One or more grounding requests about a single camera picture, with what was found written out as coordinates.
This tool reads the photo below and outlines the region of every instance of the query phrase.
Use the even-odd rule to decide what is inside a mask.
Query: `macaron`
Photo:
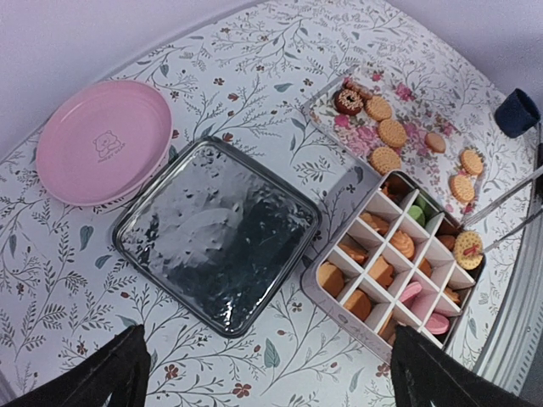
[[[420,282],[409,283],[404,292],[400,295],[400,302],[405,304],[410,299],[415,298],[422,290],[423,286]]]
[[[426,322],[426,329],[428,329],[432,335],[443,335],[445,332],[449,331],[449,326],[451,326],[449,320],[442,314],[436,314],[435,312],[431,314],[428,318],[428,322]]]
[[[409,214],[420,226],[426,226],[426,216],[424,216],[424,211],[421,207],[412,205],[407,211]]]

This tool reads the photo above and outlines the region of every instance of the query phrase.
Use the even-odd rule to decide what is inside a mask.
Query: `pink plate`
[[[37,173],[63,202],[106,204],[151,176],[168,151],[172,126],[168,103],[151,86],[100,82],[51,116],[37,146]]]

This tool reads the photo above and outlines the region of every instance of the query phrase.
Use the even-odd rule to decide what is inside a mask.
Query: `flower pattern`
[[[74,208],[46,193],[36,173],[37,131],[0,161],[0,369],[15,393],[28,393],[78,365],[126,326],[144,324],[151,356],[148,405],[317,407],[337,405],[338,397],[351,405],[393,405],[389,374],[379,370],[383,361],[299,286],[305,267],[327,252],[373,186],[371,171],[319,132],[313,122],[320,117],[307,107],[314,92],[355,64],[369,69],[368,83],[377,93],[405,85],[411,94],[400,88],[394,104],[416,103],[424,129],[480,149],[485,174],[473,210],[530,171],[532,150],[519,139],[512,144],[493,124],[491,112],[503,95],[385,2],[279,0],[203,27],[157,47],[111,79],[146,82],[168,100],[178,129],[169,159],[200,137],[222,137],[314,199],[321,230],[247,334],[218,337],[111,246],[110,227],[131,197]],[[439,72],[442,82],[431,72]],[[404,125],[413,122],[400,113]],[[368,153],[361,140],[378,139],[368,120],[342,118],[332,126],[351,130],[345,139],[360,155]],[[422,132],[417,135],[422,139]],[[447,178],[438,159],[417,166],[421,148],[406,151],[412,168],[427,171],[425,179]],[[451,148],[443,159],[459,153]],[[485,243],[511,230],[528,201],[529,191],[522,191],[476,225]],[[489,254],[492,272],[479,282],[447,349],[467,367],[475,364],[497,316],[519,244],[517,235]]]

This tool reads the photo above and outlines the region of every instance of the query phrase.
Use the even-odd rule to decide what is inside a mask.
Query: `cookie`
[[[438,236],[438,240],[443,243],[443,245],[452,252],[452,250],[455,248],[455,242],[456,238],[452,235],[441,235]]]
[[[413,239],[403,231],[397,231],[390,238],[390,244],[398,249],[400,253],[406,256],[409,260],[415,257],[415,243]]]
[[[453,303],[455,303],[456,305],[460,305],[460,295],[455,292],[455,291],[452,291],[450,288],[448,287],[445,287],[445,291],[444,291],[445,295],[447,297],[449,297],[449,300],[452,301]]]
[[[370,312],[372,312],[372,303],[370,302],[370,298],[366,295],[366,293],[359,289],[356,289],[352,293],[347,302],[345,302],[344,307],[356,315],[356,317],[361,321],[365,321],[370,315]]]
[[[406,144],[406,129],[404,129],[404,126],[399,121],[385,119],[379,123],[377,132],[381,140],[392,148],[402,148]]]
[[[376,148],[370,156],[370,164],[382,176],[401,168],[400,156],[390,147]]]
[[[418,265],[418,269],[427,277],[430,278],[432,276],[432,265],[429,261],[426,260],[425,257],[423,257],[423,261],[421,261],[421,264]]]
[[[445,140],[438,133],[428,133],[426,137],[424,138],[424,143],[434,153],[442,154],[447,149]]]
[[[374,120],[381,121],[392,117],[392,108],[380,96],[374,96],[366,101],[366,113]]]
[[[407,211],[407,214],[409,214],[420,226],[426,226],[426,216],[424,216],[424,212],[420,206],[412,205]]]
[[[367,260],[367,251],[362,246],[355,243],[340,243],[338,246],[359,265]]]
[[[370,100],[373,98],[373,93],[369,89],[369,87],[365,87],[364,85],[361,85],[360,83],[357,83],[353,81],[352,79],[349,79],[344,84],[346,89],[350,89],[351,91],[355,91],[360,95],[360,97],[364,100]]]
[[[475,150],[464,150],[460,155],[462,167],[472,176],[480,176],[483,173],[483,160]]]
[[[375,261],[375,264],[367,272],[367,274],[375,280],[385,290],[390,287],[394,278],[394,267],[387,263],[383,256],[379,256]]]
[[[333,102],[338,112],[347,114],[348,116],[356,116],[364,108],[364,101],[361,96],[350,89],[338,92]]]
[[[473,270],[483,261],[483,239],[476,231],[463,231],[456,238],[453,254],[464,270]]]
[[[324,262],[316,273],[319,286],[336,298],[345,287],[345,279],[341,270],[332,263]]]
[[[383,220],[376,215],[364,212],[362,215],[360,215],[360,218],[381,236],[386,235],[389,231],[390,224],[386,220]]]
[[[451,191],[461,204],[468,204],[475,198],[475,190],[468,176],[454,176],[451,179]]]

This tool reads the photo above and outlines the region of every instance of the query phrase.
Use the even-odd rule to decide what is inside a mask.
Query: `pink macaron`
[[[449,326],[451,323],[449,320],[442,314],[431,314],[428,322],[426,322],[426,329],[432,335],[443,335],[445,332],[449,331]]]
[[[420,282],[409,283],[404,292],[400,295],[400,302],[405,304],[410,299],[415,298],[422,290],[423,286]]]

